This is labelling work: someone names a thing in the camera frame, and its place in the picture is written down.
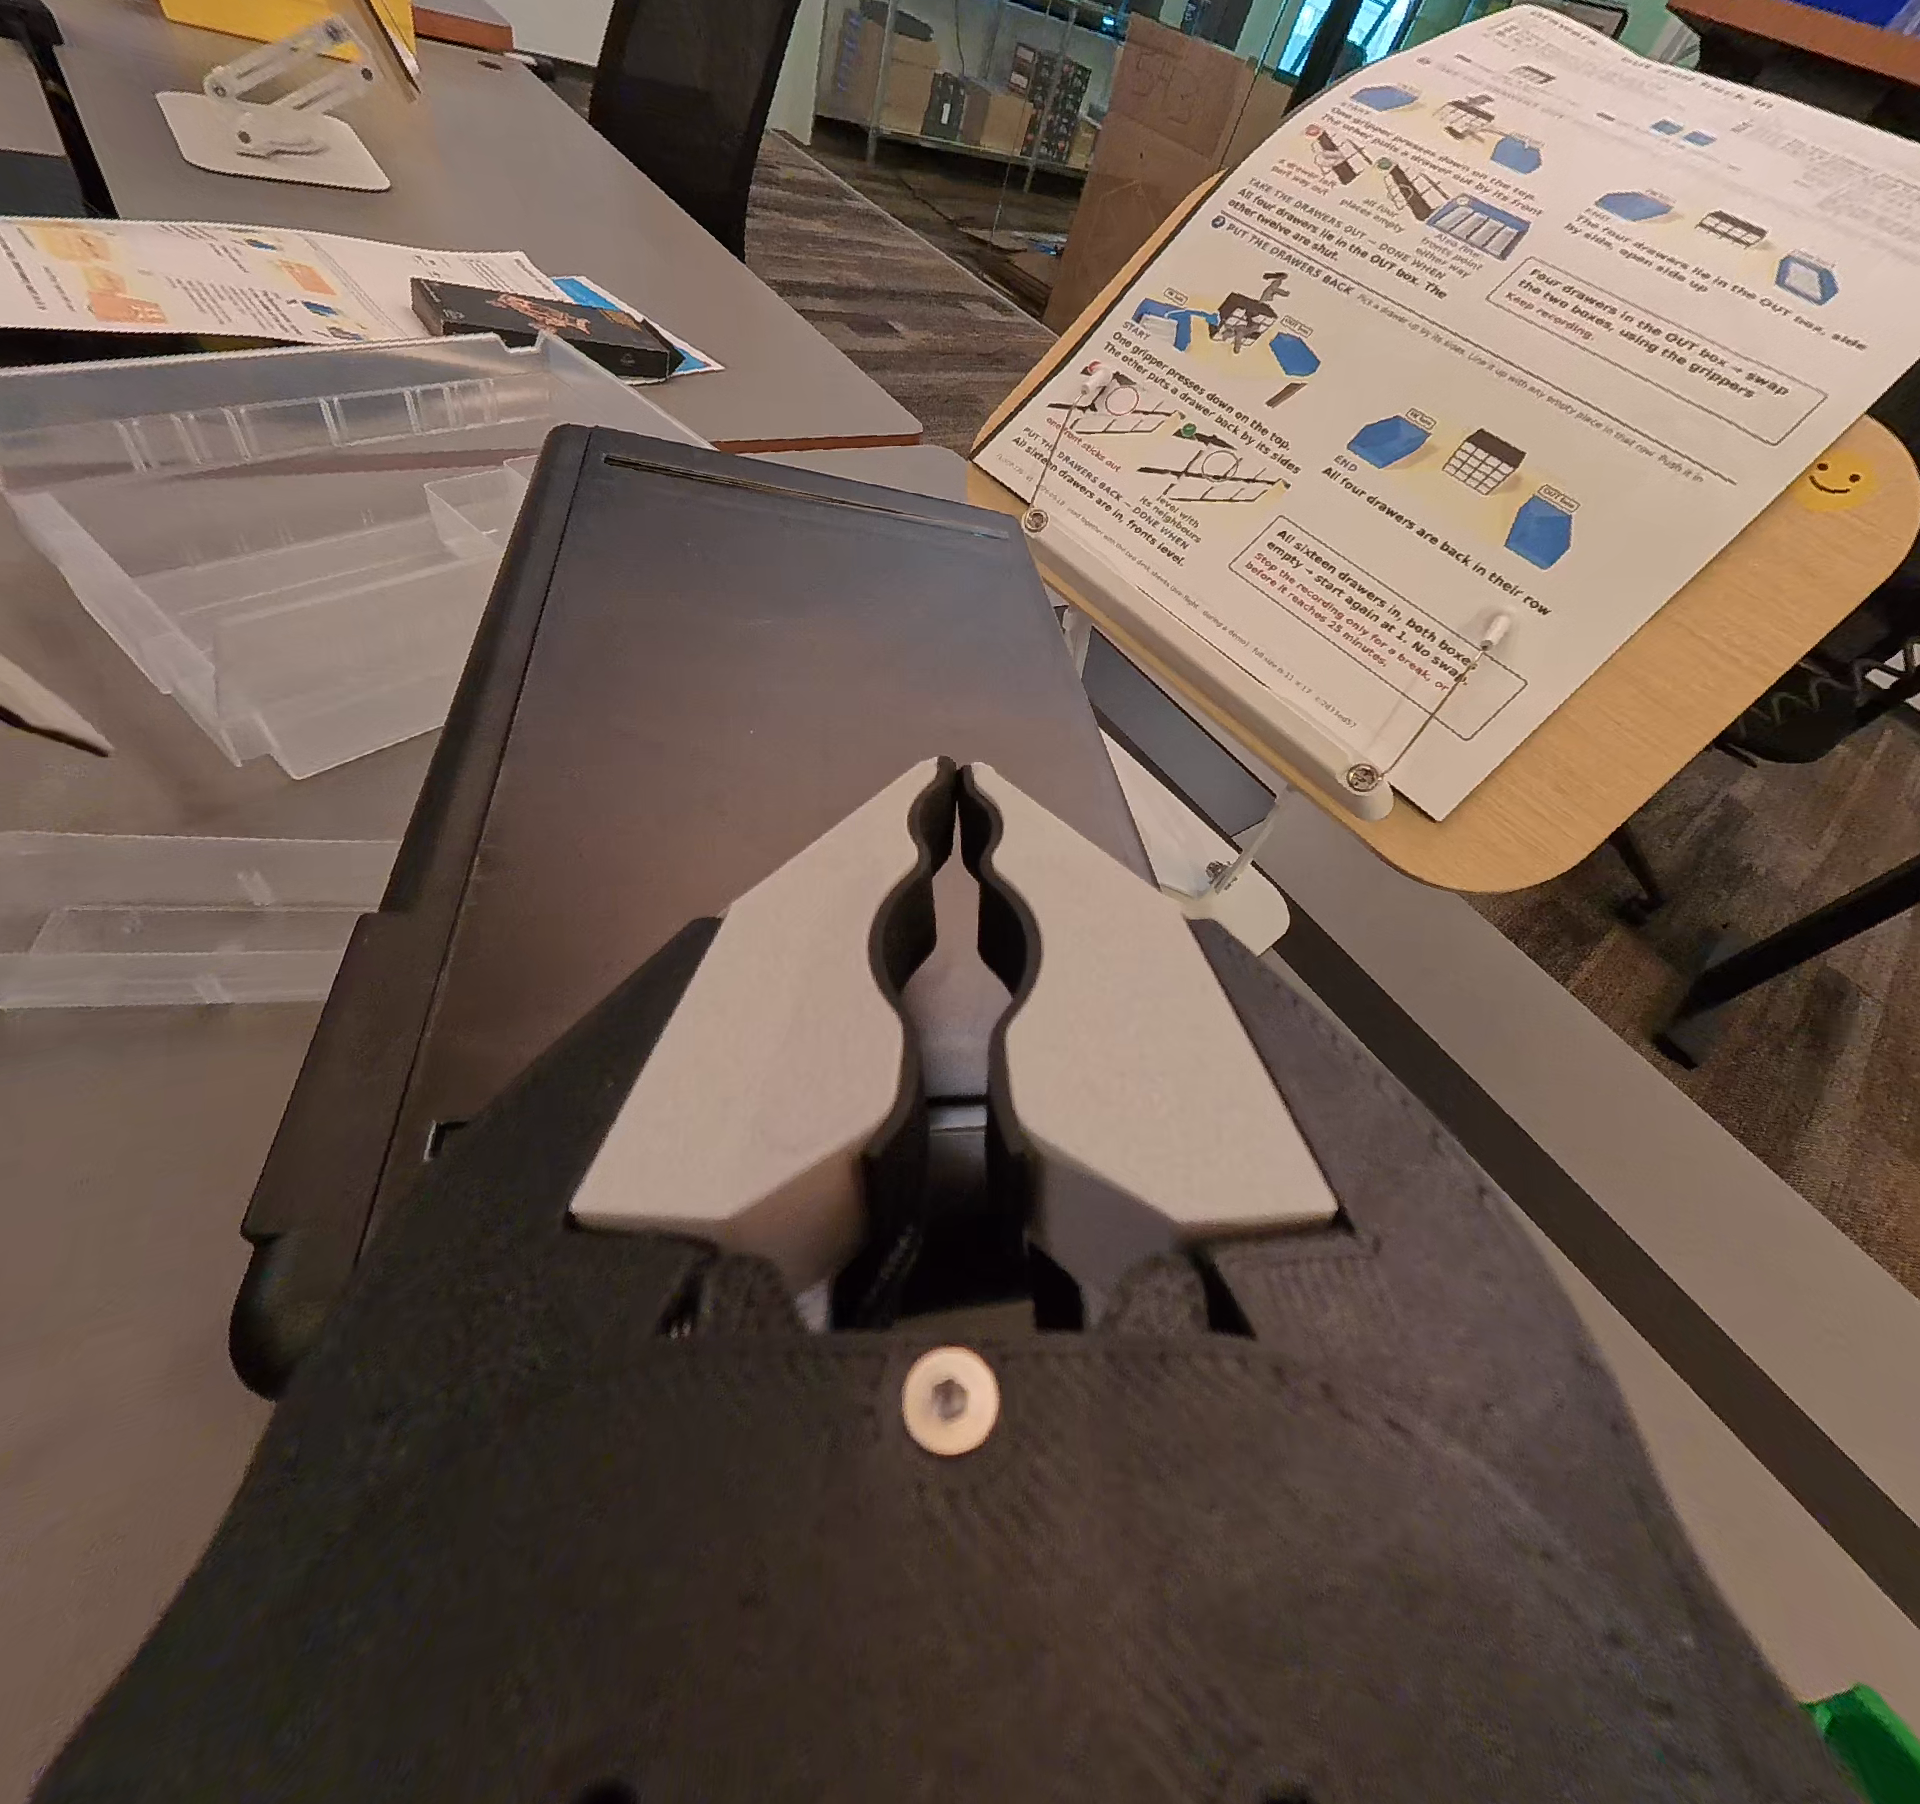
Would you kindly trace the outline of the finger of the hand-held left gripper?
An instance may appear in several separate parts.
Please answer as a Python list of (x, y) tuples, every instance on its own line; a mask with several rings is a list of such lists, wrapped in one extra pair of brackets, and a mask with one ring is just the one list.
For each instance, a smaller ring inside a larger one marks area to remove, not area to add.
[(0, 671), (3, 725), (95, 759), (112, 756), (108, 738), (73, 711), (58, 691), (6, 656), (1, 656)]

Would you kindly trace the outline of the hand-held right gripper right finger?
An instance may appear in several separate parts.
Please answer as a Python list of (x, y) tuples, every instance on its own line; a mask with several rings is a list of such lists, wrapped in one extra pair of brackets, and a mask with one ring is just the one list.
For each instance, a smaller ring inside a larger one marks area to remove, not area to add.
[(1077, 1290), (1328, 1231), (1338, 1197), (1176, 904), (986, 762), (959, 771), (959, 847), (976, 952), (1007, 993), (991, 1155)]

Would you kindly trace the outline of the clear plastic bin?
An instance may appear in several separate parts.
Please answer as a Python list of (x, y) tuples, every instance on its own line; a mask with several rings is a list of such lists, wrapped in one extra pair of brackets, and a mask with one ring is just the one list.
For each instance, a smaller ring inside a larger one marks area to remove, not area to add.
[(1, 1008), (323, 999), (394, 839), (1, 834)]
[(1, 401), (40, 562), (227, 760), (290, 780), (444, 721), (504, 553), (452, 557), (428, 479), (561, 423), (708, 446), (550, 337), (62, 362)]

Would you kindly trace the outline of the black drawer cabinet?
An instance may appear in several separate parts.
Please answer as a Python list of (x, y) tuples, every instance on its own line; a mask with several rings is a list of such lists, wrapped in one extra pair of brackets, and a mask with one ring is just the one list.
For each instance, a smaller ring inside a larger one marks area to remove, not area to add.
[(1146, 872), (1018, 524), (836, 465), (547, 437), (241, 1220), (260, 1396), (440, 1136), (917, 760), (989, 762)]

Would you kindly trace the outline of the flat printed paper sheet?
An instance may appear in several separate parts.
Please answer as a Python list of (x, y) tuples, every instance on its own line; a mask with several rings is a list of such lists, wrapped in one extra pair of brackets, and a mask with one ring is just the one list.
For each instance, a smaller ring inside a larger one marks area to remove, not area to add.
[(720, 360), (587, 280), (552, 280), (517, 251), (438, 251), (339, 232), (232, 224), (6, 217), (1, 227), (3, 365), (214, 346), (416, 343), (413, 279), (450, 280), (630, 311), (688, 362)]

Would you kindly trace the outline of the small clear plastic drawer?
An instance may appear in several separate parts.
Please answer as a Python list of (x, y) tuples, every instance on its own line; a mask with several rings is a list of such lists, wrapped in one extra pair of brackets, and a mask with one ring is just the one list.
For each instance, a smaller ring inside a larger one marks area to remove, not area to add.
[(435, 478), (424, 484), (428, 520), (452, 557), (500, 557), (532, 479), (533, 460)]

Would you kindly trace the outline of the black card box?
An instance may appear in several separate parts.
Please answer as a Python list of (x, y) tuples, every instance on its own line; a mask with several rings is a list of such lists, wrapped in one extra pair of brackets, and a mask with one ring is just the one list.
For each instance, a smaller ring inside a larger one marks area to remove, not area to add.
[(663, 382), (688, 362), (668, 337), (630, 311), (450, 280), (413, 279), (410, 291), (421, 329), (435, 337), (493, 335), (512, 349), (550, 337), (636, 382)]

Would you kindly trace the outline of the black metal stand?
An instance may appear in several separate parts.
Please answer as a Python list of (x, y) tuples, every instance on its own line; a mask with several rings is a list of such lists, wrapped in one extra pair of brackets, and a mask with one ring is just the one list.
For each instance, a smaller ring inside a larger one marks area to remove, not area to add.
[(58, 18), (46, 0), (1, 0), (3, 90), (34, 81), (44, 124), (35, 116), (21, 129), (3, 118), (3, 211), (116, 217), (118, 211), (73, 100), (61, 48)]

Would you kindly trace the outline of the white tablet stand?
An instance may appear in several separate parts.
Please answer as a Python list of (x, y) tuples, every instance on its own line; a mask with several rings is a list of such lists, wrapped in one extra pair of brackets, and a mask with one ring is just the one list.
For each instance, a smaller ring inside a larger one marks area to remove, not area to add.
[(398, 103), (420, 95), (413, 0), (322, 0), (318, 20), (276, 42), (228, 40), (243, 52), (206, 70), (199, 88), (156, 94), (182, 160), (219, 176), (393, 186), (346, 110), (381, 92)]

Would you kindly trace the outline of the wooden side table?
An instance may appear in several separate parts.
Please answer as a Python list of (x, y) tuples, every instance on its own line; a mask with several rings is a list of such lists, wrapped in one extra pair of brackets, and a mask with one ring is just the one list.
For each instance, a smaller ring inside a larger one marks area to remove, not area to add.
[[(989, 437), (1046, 391), (1121, 291), (1192, 216), (1214, 207), (1224, 183), (1225, 175), (1202, 178), (982, 422), (968, 451), (976, 503), (1007, 513), (1040, 504), (1048, 472), (1035, 465), (1025, 486), (997, 478), (984, 468)], [(1815, 489), (1819, 473), (1836, 472), (1843, 455), (1859, 463), (1857, 479), (1847, 490)], [(1298, 793), (1389, 869), (1459, 893), (1538, 885), (1613, 845), (1640, 885), (1621, 916), (1646, 923), (1671, 891), (1637, 856), (1627, 832), (1633, 812), (1688, 760), (1716, 747), (1736, 713), (1760, 702), (1774, 674), (1786, 674), (1788, 659), (1799, 660), (1892, 575), (1916, 545), (1916, 469), (1903, 442), (1861, 416), (1446, 818), (1409, 804), (1385, 811), (1384, 785), (1375, 814), (1366, 814), (1360, 793), (1307, 759), (1307, 738), (1282, 734), (1283, 709), (1263, 709), (1270, 700), (1254, 704), (1233, 688), (1225, 663), (1202, 656), (1198, 640), (1164, 607), (1121, 603), (1117, 580), (1088, 580), (1062, 560), (1049, 526), (1025, 529), (1040, 577), (1067, 610), (1075, 660), (1085, 663), (1098, 633), (1262, 785), (1256, 824), (1233, 832), (1209, 818), (1241, 839), (1221, 891), (1250, 869), (1283, 797)], [(1652, 1031), (1653, 1048), (1698, 1069), (1736, 1001), (1913, 905), (1916, 854), (1763, 937), (1708, 937), (1686, 989)]]

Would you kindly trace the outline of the printed instruction sheet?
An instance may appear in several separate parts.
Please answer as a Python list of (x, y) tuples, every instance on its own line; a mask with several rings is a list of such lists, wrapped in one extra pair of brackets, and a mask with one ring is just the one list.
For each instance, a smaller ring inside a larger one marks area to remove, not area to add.
[(1225, 173), (989, 437), (1453, 812), (1916, 364), (1917, 154), (1514, 5)]

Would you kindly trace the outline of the brown cardboard box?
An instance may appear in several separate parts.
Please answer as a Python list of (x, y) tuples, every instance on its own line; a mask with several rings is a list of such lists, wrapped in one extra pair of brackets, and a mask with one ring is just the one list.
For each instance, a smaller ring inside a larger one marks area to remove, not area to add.
[(1135, 16), (1043, 325), (1065, 331), (1200, 180), (1277, 129), (1291, 98), (1262, 64)]

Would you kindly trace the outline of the black office chair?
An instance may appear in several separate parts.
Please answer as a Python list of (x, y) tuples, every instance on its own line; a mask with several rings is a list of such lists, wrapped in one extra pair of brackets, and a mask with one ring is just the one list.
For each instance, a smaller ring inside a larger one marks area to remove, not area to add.
[(732, 255), (802, 0), (613, 0), (587, 123)]

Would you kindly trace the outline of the green plastic bin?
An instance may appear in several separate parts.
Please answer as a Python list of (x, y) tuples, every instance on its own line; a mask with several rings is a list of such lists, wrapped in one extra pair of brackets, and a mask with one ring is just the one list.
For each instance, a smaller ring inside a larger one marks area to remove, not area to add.
[(1917, 1736), (1865, 1683), (1804, 1703), (1821, 1742), (1861, 1799), (1917, 1801)]

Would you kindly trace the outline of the storage shelf with boxes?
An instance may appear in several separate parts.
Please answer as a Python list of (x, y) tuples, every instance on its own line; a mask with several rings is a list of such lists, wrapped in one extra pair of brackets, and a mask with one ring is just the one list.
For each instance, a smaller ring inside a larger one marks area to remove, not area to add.
[(815, 116), (882, 144), (1088, 166), (1135, 18), (1237, 42), (1252, 0), (827, 0)]

